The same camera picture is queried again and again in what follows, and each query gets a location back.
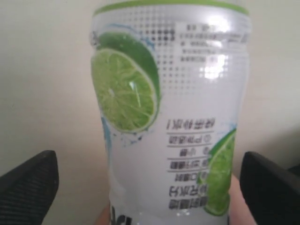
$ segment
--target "plastic bottle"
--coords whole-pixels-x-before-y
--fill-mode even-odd
[[[111,224],[227,224],[248,11],[237,0],[106,2],[90,40]]]

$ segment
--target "transparent bottle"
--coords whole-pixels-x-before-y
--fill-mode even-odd
[[[227,224],[248,11],[237,0],[106,2],[90,40],[111,224]]]

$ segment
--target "white wall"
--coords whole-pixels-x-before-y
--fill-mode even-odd
[[[90,79],[99,0],[0,1],[0,174],[53,149],[60,189],[45,225],[91,225],[107,202],[106,155]],[[252,74],[235,157],[300,162],[300,1],[248,0]]]

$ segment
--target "lime slice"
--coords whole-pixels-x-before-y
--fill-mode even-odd
[[[153,123],[158,111],[154,85],[131,58],[110,48],[98,50],[92,77],[102,113],[114,128],[136,133]]]
[[[208,184],[208,203],[205,210],[214,215],[222,216],[228,212],[230,197],[232,161],[236,129],[226,135],[211,151],[210,173],[200,183]]]

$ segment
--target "green lime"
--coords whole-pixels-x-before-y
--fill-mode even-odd
[[[159,107],[158,70],[150,52],[127,34],[104,34],[100,44],[92,58],[92,77],[103,115],[124,133],[147,129]],[[132,52],[147,55],[135,60]],[[140,59],[149,56],[144,67]]]
[[[236,129],[212,149],[210,173],[205,181],[199,181],[208,184],[208,203],[205,210],[214,216],[222,216],[229,209],[228,191],[231,184],[235,135]]]

